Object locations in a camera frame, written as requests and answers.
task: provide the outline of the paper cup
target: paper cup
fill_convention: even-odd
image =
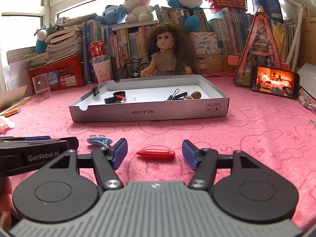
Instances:
[[[92,64],[98,82],[111,80],[111,60]]]

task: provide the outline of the doll's hand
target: doll's hand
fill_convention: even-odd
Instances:
[[[147,75],[147,70],[146,69],[143,69],[141,72],[140,72],[140,77],[145,77]]]
[[[192,74],[192,69],[190,67],[185,67],[184,71],[185,71],[186,75],[191,75]]]
[[[12,194],[12,184],[11,180],[8,178],[4,184],[4,193],[0,195],[0,227],[6,230],[11,228],[11,195]]]

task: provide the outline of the doll's hair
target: doll's hair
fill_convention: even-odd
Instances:
[[[192,72],[196,74],[194,65],[196,61],[196,52],[191,34],[179,24],[161,23],[150,31],[146,43],[148,58],[151,58],[151,55],[160,50],[157,47],[157,36],[166,32],[170,32],[174,38],[173,50],[177,59],[174,74],[183,74],[184,65],[189,66],[192,69]]]

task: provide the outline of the basket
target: basket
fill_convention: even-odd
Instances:
[[[223,8],[233,8],[247,10],[247,0],[206,0],[212,13],[216,13]]]
[[[30,77],[33,92],[32,78],[47,73],[51,91],[83,87],[82,55],[73,55],[43,67],[27,70]]]

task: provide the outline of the gray ribbed panel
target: gray ribbed panel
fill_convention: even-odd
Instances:
[[[22,220],[10,232],[16,237],[291,237],[301,231],[290,220],[240,222],[219,210],[207,192],[190,190],[181,181],[130,181],[121,190],[106,191],[91,211],[73,221]]]

